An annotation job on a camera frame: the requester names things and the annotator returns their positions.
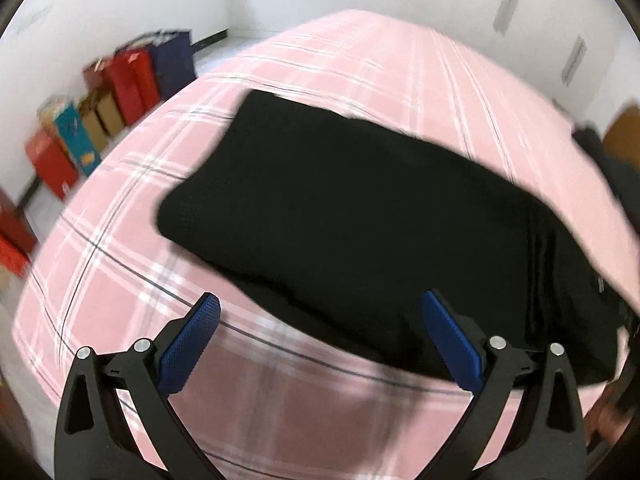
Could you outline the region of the black pants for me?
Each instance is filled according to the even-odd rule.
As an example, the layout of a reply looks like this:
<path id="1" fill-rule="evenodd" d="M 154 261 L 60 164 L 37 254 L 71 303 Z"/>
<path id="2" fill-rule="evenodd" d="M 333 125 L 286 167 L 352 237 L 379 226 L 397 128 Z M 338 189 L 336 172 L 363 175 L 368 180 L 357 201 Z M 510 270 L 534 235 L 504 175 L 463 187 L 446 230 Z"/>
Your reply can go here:
<path id="1" fill-rule="evenodd" d="M 326 344 L 448 374 L 420 319 L 436 290 L 515 347 L 562 344 L 579 385 L 616 369 L 618 301 L 537 197 L 373 122 L 250 92 L 157 229 Z"/>

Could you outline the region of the pink plaid bed sheet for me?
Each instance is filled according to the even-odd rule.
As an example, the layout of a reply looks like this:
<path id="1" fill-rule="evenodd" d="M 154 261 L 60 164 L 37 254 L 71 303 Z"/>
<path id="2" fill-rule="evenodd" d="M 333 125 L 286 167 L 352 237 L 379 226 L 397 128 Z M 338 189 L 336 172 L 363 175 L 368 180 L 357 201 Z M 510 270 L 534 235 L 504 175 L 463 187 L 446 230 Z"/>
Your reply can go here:
<path id="1" fill-rule="evenodd" d="M 634 479 L 634 170 L 433 29 L 342 11 L 198 78 L 13 326 L 59 479 Z"/>

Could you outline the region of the red box near bed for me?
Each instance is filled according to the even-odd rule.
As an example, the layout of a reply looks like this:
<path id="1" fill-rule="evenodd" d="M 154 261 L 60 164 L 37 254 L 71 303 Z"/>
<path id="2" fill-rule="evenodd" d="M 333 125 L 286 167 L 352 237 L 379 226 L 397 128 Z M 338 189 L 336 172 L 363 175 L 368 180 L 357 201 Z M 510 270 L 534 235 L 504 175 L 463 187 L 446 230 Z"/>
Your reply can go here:
<path id="1" fill-rule="evenodd" d="M 0 197 L 1 266 L 19 278 L 24 278 L 30 266 L 30 255 L 38 240 L 24 212 L 1 191 Z"/>

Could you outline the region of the black clothes pile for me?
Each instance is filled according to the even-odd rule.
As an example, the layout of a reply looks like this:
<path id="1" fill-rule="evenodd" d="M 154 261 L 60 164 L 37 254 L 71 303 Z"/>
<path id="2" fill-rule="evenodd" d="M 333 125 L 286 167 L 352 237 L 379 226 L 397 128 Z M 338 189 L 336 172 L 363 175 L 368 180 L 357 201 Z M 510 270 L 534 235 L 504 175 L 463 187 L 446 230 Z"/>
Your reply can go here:
<path id="1" fill-rule="evenodd" d="M 627 219 L 639 234 L 640 188 L 639 171 L 629 162 L 608 154 L 593 128 L 577 128 L 572 132 L 573 141 L 600 169 L 612 194 L 623 207 Z"/>

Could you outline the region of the wooden headboard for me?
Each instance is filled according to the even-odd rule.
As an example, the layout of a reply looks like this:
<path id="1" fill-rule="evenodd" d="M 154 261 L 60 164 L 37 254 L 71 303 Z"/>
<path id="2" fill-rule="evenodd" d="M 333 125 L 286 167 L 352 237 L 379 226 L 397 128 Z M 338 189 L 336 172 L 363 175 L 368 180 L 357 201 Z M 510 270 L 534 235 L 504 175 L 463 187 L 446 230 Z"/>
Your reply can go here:
<path id="1" fill-rule="evenodd" d="M 640 169 L 640 108 L 636 103 L 626 106 L 608 127 L 602 141 L 604 150 L 614 157 Z"/>

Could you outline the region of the dark blue gift bag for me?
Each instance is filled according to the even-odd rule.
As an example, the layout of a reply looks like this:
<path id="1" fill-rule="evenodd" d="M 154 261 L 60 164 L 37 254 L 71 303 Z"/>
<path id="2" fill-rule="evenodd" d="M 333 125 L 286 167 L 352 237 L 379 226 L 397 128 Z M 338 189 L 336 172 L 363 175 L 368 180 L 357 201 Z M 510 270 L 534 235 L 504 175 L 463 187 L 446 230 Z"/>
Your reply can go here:
<path id="1" fill-rule="evenodd" d="M 149 52 L 158 90 L 164 101 L 196 79 L 189 29 L 154 32 Z"/>

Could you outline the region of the white wardrobe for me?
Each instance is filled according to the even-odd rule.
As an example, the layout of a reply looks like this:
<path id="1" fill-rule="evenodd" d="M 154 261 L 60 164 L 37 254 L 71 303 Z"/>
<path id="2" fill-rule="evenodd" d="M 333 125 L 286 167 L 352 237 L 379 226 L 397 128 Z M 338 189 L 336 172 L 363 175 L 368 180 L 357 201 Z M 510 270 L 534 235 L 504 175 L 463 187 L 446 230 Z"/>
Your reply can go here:
<path id="1" fill-rule="evenodd" d="M 639 101 L 639 39 L 615 0 L 227 0 L 233 29 L 273 35 L 359 9 L 442 32 L 606 128 Z"/>

